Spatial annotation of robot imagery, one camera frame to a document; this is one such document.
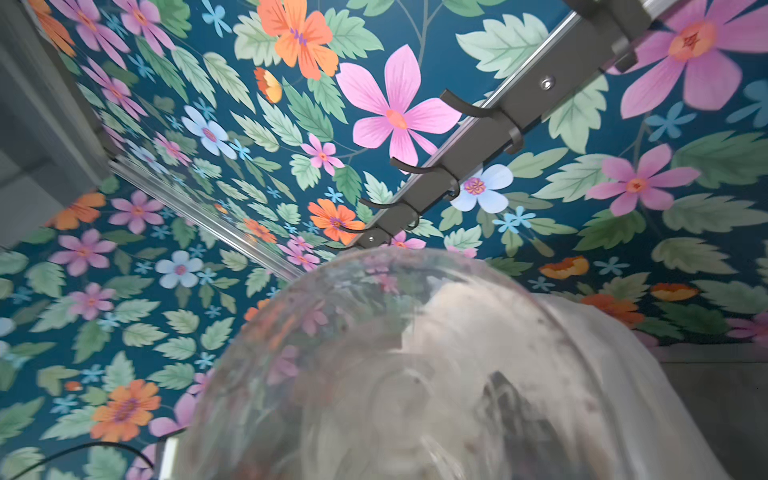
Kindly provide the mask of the jar with white lid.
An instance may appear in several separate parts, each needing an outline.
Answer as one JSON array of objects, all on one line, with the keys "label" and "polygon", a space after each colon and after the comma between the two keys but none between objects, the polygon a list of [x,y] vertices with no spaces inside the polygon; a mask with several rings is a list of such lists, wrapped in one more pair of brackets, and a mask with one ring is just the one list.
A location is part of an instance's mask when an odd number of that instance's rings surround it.
[{"label": "jar with white lid", "polygon": [[622,479],[592,369],[485,263],[345,255],[259,309],[219,361],[177,479]]}]

